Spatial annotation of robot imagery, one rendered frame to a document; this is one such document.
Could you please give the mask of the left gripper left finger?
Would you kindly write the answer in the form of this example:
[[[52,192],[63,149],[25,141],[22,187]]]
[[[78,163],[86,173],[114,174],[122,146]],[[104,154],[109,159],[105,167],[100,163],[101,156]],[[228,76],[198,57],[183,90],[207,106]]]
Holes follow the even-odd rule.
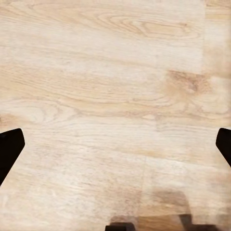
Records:
[[[25,146],[20,128],[0,133],[0,186]]]

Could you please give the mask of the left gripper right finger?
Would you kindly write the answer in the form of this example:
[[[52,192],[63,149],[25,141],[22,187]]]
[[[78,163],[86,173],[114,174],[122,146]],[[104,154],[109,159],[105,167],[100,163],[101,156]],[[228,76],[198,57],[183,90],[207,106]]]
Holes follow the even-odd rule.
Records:
[[[218,131],[216,146],[231,167],[231,130],[220,128]]]

